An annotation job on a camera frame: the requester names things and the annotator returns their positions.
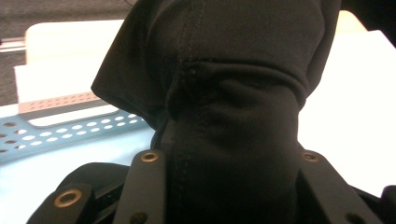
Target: hole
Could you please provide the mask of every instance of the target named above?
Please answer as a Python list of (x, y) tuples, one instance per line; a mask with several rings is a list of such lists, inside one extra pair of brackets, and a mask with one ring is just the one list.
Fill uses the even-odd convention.
[(27, 135), (22, 138), (22, 140), (25, 140), (25, 141), (30, 141), (33, 139), (35, 139), (35, 136), (33, 136), (33, 135)]
[(346, 220), (351, 224), (365, 224), (366, 222), (358, 215), (353, 213), (346, 214)]
[(148, 215), (146, 213), (135, 213), (133, 216), (131, 216), (131, 219), (129, 220), (129, 223), (133, 224), (144, 224), (146, 221), (149, 219)]
[(57, 133), (65, 133), (67, 132), (67, 129), (58, 129), (56, 130)]
[(306, 161), (310, 161), (310, 162), (318, 162), (319, 161), (319, 157), (316, 156), (314, 153), (312, 152), (303, 152), (302, 154), (303, 158)]
[(38, 145), (41, 145), (43, 142), (41, 142), (41, 141), (35, 141), (35, 142), (33, 142), (32, 144), (30, 144), (31, 146), (38, 146)]
[(78, 129), (81, 129), (81, 128), (82, 128), (82, 125), (76, 125), (76, 126), (72, 127), (73, 130), (78, 130)]
[(24, 134), (24, 133), (27, 133), (27, 131), (24, 129), (20, 129), (20, 130), (15, 131), (14, 133), (15, 134)]
[(87, 124), (87, 126), (88, 127), (92, 127), (92, 126), (95, 126), (97, 123), (96, 122), (89, 122), (88, 124)]
[(141, 157), (141, 160), (145, 162), (156, 161), (157, 159), (158, 154), (153, 152), (148, 152)]
[(20, 146), (16, 146), (16, 147), (14, 147), (15, 149), (24, 149), (24, 148), (26, 148), (26, 145), (20, 145)]
[(68, 133), (68, 134), (65, 134), (64, 136), (62, 136), (62, 138), (69, 138), (71, 136), (73, 136), (73, 134)]
[(102, 121), (100, 121), (101, 123), (109, 123), (110, 122), (110, 119), (104, 119), (104, 120), (102, 120)]
[(119, 121), (119, 120), (122, 120), (122, 119), (123, 119), (123, 117), (116, 117), (114, 120)]
[(4, 123), (3, 126), (6, 126), (9, 128), (9, 127), (15, 127), (15, 126), (17, 126), (17, 124), (15, 122), (7, 122), (7, 123)]
[(47, 137), (47, 136), (50, 136), (50, 135), (52, 135), (52, 133), (50, 133), (50, 132), (44, 132), (44, 133), (40, 134), (40, 136), (42, 136), (42, 137)]
[(14, 143), (16, 143), (17, 141), (15, 141), (15, 140), (8, 140), (8, 141), (6, 141), (5, 143), (6, 144), (14, 144)]
[(51, 137), (51, 138), (47, 139), (47, 142), (55, 142), (56, 140), (58, 140), (58, 138)]
[(79, 189), (68, 189), (56, 197), (53, 203), (57, 207), (67, 207), (78, 202), (81, 196), (82, 192)]

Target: perforated tray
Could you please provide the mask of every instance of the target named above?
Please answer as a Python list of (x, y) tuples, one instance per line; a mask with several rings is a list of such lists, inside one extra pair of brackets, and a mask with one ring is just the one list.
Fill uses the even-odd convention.
[[(48, 101), (56, 102), (57, 100), (50, 99), (46, 102)], [(76, 144), (106, 135), (148, 127), (142, 118), (119, 109), (105, 114), (82, 116), (61, 123), (34, 125), (33, 121), (41, 117), (50, 118), (76, 111), (90, 112), (89, 108), (106, 105), (105, 102), (94, 97), (82, 103), (61, 103), (60, 106), (44, 105), (39, 110), (27, 108), (27, 105), (40, 105), (40, 102), (18, 105), (18, 114), (0, 118), (0, 163), (67, 144)]]

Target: white surface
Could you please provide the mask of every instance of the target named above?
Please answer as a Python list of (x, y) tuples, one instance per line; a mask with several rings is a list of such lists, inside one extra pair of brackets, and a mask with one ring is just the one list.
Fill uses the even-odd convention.
[(381, 32), (337, 35), (300, 114), (301, 144), (376, 196), (396, 185), (395, 86), (396, 49)]
[(91, 91), (101, 62), (30, 64), (14, 67), (19, 103)]
[(53, 64), (87, 58), (101, 62), (123, 20), (45, 22), (26, 31), (26, 62)]

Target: gray carpet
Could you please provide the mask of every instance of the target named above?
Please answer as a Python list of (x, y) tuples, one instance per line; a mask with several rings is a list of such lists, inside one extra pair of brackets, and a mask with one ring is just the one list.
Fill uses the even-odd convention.
[[(24, 37), (32, 25), (51, 21), (122, 20), (135, 0), (2, 0), (0, 38)], [(0, 53), (0, 106), (18, 102), (13, 67), (23, 65), (24, 51)]]

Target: black cloth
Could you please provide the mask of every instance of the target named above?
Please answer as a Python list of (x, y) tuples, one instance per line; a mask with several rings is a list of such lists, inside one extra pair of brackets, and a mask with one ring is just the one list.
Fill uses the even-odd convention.
[(158, 132), (176, 122), (168, 223), (293, 223), (298, 114), (340, 0), (140, 0), (92, 84)]

